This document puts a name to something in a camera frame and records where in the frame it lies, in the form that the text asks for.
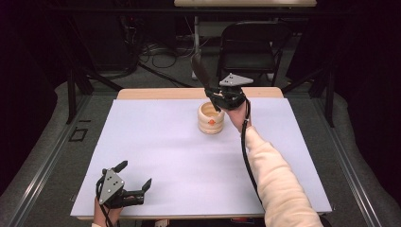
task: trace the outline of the white cup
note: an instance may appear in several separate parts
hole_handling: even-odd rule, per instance
[[[223,130],[224,111],[217,112],[212,102],[205,102],[198,108],[198,126],[206,134],[216,134]]]

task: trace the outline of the black cable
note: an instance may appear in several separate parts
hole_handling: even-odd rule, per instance
[[[153,70],[153,69],[147,67],[146,65],[144,65],[144,64],[141,63],[141,62],[138,62],[138,66],[140,66],[140,67],[142,67],[143,69],[149,71],[150,73],[153,73],[153,74],[156,75],[157,77],[160,77],[160,78],[162,78],[162,79],[167,79],[167,80],[176,82],[176,83],[178,83],[178,84],[180,84],[180,85],[182,85],[183,87],[186,87],[186,88],[193,88],[193,86],[188,85],[188,84],[183,83],[183,82],[179,82],[178,80],[172,78],[171,76],[169,76],[169,75],[167,75],[167,74],[164,74],[164,73],[162,73],[162,72],[158,72],[158,71],[156,71],[156,70]]]
[[[246,97],[245,97],[245,102],[246,102],[246,110],[245,110],[246,115],[245,115],[244,123],[242,124],[242,132],[241,132],[242,156],[244,158],[244,162],[245,162],[245,166],[246,166],[247,171],[248,171],[248,175],[251,178],[253,189],[256,192],[257,198],[259,199],[259,201],[260,201],[260,203],[262,204],[262,207],[263,207],[263,203],[260,200],[259,194],[257,193],[256,180],[254,179],[254,176],[253,176],[253,173],[252,173],[252,170],[251,170],[251,166],[250,166],[250,163],[248,161],[247,150],[245,149],[245,133],[246,133],[247,125],[248,125],[248,122],[250,121],[250,116],[251,116],[251,102]]]

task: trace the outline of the wooden table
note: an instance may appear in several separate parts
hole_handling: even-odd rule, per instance
[[[243,87],[248,97],[283,97],[283,93],[276,87]],[[117,99],[191,99],[205,98],[203,88],[160,88],[160,89],[123,89]]]
[[[259,133],[281,150],[312,206],[318,212],[330,212],[298,123],[280,89],[243,90],[253,103],[253,122]],[[92,218],[93,187],[99,170],[127,160],[128,166],[119,174],[126,182],[125,189],[135,190],[149,178],[152,186],[145,204],[126,207],[121,218],[263,217],[235,127],[226,119],[224,130],[216,135],[198,129],[196,112],[207,100],[203,88],[121,90],[71,216]]]

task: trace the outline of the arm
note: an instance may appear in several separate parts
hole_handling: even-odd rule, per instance
[[[120,213],[123,208],[111,209],[109,212],[109,218],[112,221],[112,224],[115,225],[120,218]],[[106,217],[104,217],[103,212],[100,209],[99,202],[97,198],[95,198],[95,213],[94,213],[94,223],[92,223],[92,227],[104,227],[106,226]]]
[[[241,131],[245,105],[225,112]],[[257,133],[251,121],[247,124],[245,141],[257,192],[266,211],[266,226],[322,226],[289,164]]]

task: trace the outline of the chair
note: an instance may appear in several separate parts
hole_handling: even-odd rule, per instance
[[[274,86],[282,48],[291,35],[285,22],[244,21],[227,26],[221,34],[218,81],[222,80],[222,71],[259,73],[260,76],[273,74],[271,86]]]

